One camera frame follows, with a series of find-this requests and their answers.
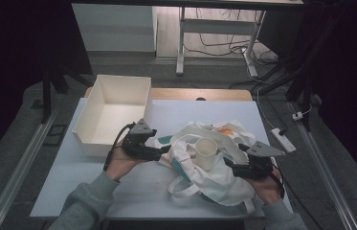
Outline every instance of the paper cup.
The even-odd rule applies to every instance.
[[[217,144],[211,138],[201,138],[195,144],[196,165],[204,171],[209,171],[214,166]]]

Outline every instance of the white fabric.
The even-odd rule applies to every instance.
[[[229,129],[232,133],[220,133],[222,129]],[[191,159],[194,156],[193,145],[201,137],[212,138],[218,145],[214,167],[208,172],[194,164],[196,159]],[[252,202],[255,196],[253,187],[242,178],[234,177],[232,169],[225,165],[223,157],[232,159],[236,164],[247,164],[247,154],[238,148],[238,144],[251,146],[255,142],[256,137],[237,121],[213,126],[201,123],[188,124],[171,137],[171,149],[163,156],[181,174],[169,185],[169,192],[178,198],[202,193],[214,202],[225,206],[244,202],[247,212],[253,213],[255,210]],[[184,190],[177,189],[178,184],[184,179],[189,183],[188,187]]]

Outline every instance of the table surface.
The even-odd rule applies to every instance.
[[[190,121],[216,124],[223,121],[238,120],[249,129],[257,139],[268,143],[257,105],[245,90],[227,89],[157,89],[152,90],[153,113],[147,123],[157,129],[154,138],[178,132]],[[225,101],[172,100],[184,98],[212,97]],[[61,211],[66,196],[80,182],[90,182],[98,176],[104,158],[86,156],[74,135],[71,133],[87,99],[80,100],[56,160],[47,176],[40,195],[33,207],[31,216],[54,218]],[[147,142],[154,143],[154,138]],[[115,202],[109,209],[109,219],[245,219],[263,217],[259,198],[254,199],[257,211],[247,216],[244,206],[225,207],[206,201],[200,195],[184,199],[172,197],[168,185],[178,175],[176,171],[158,162],[147,162],[133,169],[122,179],[115,191]],[[292,211],[288,196],[285,204]]]

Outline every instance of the person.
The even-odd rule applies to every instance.
[[[120,179],[128,174],[136,165],[144,160],[133,159],[117,144],[112,159],[105,172],[102,172],[92,183],[79,184],[65,200],[60,216],[50,226],[50,230],[58,229],[93,229],[99,227],[100,221],[112,205],[113,191],[118,188]],[[274,175],[280,177],[274,168]],[[266,217],[266,230],[307,229],[301,216],[290,213],[280,198],[277,183],[267,177],[261,180],[246,179],[256,190],[256,194],[264,202],[261,207]]]

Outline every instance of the gray sweatshirt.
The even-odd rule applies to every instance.
[[[61,215],[50,226],[54,229],[98,229],[113,203],[113,191],[119,182],[102,172],[91,184],[81,183],[65,200]],[[288,211],[282,199],[262,206],[267,218],[266,230],[307,229],[301,216]]]

